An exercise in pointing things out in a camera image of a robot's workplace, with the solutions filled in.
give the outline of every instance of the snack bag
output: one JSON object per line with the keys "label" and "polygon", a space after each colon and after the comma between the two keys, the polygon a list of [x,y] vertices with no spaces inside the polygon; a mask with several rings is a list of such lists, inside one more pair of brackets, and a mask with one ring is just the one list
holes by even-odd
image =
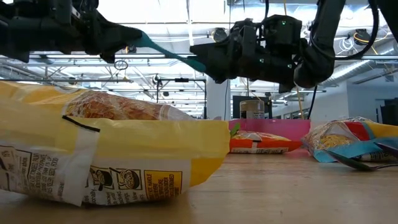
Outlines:
{"label": "snack bag", "polygon": [[0,82],[0,89],[0,95],[13,100],[80,118],[194,120],[169,105],[133,100],[100,91],[11,82]]}
{"label": "snack bag", "polygon": [[310,131],[303,144],[319,162],[335,161],[323,150],[367,162],[395,161],[374,143],[398,146],[398,127],[372,122],[366,118],[331,121]]}
{"label": "snack bag", "polygon": [[282,154],[299,148],[300,141],[254,131],[238,131],[229,142],[230,153]]}
{"label": "snack bag", "polygon": [[78,206],[164,200],[204,182],[229,151],[224,121],[65,116],[54,87],[0,85],[3,190]]}

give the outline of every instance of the pink box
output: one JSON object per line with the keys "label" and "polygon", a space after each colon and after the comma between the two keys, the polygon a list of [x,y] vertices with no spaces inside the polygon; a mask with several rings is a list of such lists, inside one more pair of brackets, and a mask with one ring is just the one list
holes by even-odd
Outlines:
{"label": "pink box", "polygon": [[307,119],[234,119],[229,121],[229,128],[237,122],[243,131],[275,134],[292,141],[300,141],[311,128],[311,121]]}

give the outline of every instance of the white pillar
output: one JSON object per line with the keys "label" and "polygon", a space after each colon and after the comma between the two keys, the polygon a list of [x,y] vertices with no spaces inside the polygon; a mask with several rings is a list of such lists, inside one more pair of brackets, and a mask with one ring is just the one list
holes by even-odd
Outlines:
{"label": "white pillar", "polygon": [[226,80],[216,84],[207,76],[207,117],[215,119],[220,116],[223,120],[231,119],[231,84]]}

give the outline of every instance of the table surface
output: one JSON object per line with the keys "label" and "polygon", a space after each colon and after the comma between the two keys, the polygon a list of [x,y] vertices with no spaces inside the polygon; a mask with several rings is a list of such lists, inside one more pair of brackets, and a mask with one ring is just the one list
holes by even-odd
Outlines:
{"label": "table surface", "polygon": [[321,164],[306,152],[228,155],[205,183],[169,202],[78,208],[0,191],[5,223],[396,223],[398,169]]}

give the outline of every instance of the orange snack bag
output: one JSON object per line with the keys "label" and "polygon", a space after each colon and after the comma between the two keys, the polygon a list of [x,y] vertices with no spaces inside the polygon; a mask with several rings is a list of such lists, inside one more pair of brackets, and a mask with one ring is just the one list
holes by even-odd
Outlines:
{"label": "orange snack bag", "polygon": [[229,142],[230,153],[282,154],[298,149],[301,141],[291,141],[274,134],[238,131]]}

